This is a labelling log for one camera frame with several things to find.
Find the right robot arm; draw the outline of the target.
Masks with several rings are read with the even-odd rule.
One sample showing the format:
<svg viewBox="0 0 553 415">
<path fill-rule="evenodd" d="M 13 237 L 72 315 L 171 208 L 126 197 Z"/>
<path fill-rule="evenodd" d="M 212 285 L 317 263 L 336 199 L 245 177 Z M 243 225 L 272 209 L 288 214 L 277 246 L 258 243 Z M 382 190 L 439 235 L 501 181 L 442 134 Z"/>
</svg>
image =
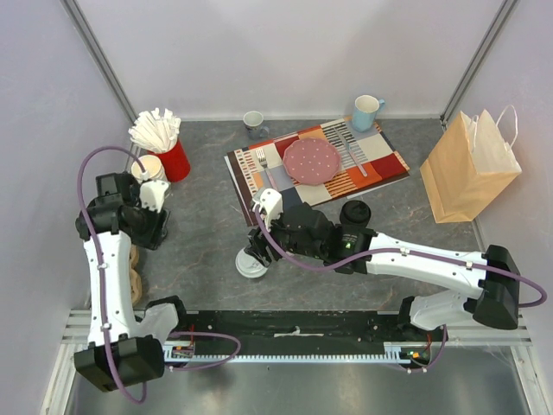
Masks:
<svg viewBox="0 0 553 415">
<path fill-rule="evenodd" d="M 253 212 L 258 228 L 240 254 L 252 259 L 256 275 L 285 259 L 310 271 L 390 275 L 442 287 L 437 294 L 403 300 L 395 326 L 405 340 L 465 320 L 492 329 L 518 327 L 519 281 L 501 246 L 486 252 L 421 246 L 363 223 L 335 224 L 307 203 L 284 212 L 257 202 Z"/>
</svg>

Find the brown paper bag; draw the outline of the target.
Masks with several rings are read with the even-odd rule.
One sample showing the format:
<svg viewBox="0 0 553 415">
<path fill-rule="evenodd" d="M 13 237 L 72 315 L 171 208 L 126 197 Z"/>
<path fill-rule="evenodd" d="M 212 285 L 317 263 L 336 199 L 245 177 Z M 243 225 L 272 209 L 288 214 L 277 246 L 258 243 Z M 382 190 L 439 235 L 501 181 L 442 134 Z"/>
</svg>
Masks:
<svg viewBox="0 0 553 415">
<path fill-rule="evenodd" d="M 420 168 L 437 223 L 474 220 L 522 173 L 510 141 L 499 129 L 502 116 L 488 110 L 469 117 L 459 112 Z"/>
</svg>

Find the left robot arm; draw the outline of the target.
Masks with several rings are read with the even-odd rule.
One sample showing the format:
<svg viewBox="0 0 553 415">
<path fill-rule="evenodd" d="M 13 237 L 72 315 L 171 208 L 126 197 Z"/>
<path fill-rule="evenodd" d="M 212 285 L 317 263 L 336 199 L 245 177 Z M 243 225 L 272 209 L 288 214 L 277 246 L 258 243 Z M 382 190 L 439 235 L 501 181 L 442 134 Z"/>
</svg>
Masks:
<svg viewBox="0 0 553 415">
<path fill-rule="evenodd" d="M 124 172 L 98 176 L 96 187 L 97 197 L 75 221 L 90 270 L 92 318 L 86 349 L 75 354 L 74 363 L 107 393 L 160 378 L 163 343 L 186 336 L 190 321 L 177 296 L 148 303 L 141 317 L 131 301 L 131 249 L 155 250 L 165 239 L 168 183 L 138 182 Z"/>
</svg>

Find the cardboard cup carrier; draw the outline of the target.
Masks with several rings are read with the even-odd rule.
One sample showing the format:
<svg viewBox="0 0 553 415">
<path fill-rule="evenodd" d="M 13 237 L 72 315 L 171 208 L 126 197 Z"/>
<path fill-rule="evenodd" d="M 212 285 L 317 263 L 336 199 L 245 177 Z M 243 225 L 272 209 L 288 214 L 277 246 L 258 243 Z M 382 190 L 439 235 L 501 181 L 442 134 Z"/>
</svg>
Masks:
<svg viewBox="0 0 553 415">
<path fill-rule="evenodd" d="M 131 304 L 137 305 L 143 295 L 142 278 L 138 274 L 136 267 L 139 261 L 139 251 L 136 246 L 130 248 L 130 296 Z"/>
</svg>

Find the white lid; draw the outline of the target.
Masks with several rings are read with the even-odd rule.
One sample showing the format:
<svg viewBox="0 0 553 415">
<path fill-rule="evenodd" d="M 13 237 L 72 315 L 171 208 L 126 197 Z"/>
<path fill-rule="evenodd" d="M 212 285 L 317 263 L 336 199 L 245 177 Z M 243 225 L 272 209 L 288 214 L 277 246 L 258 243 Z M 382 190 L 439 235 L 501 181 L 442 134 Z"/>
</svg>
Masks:
<svg viewBox="0 0 553 415">
<path fill-rule="evenodd" d="M 237 254 L 235 266 L 241 276 L 249 279 L 261 278 L 268 271 L 267 267 L 244 251 Z"/>
</svg>

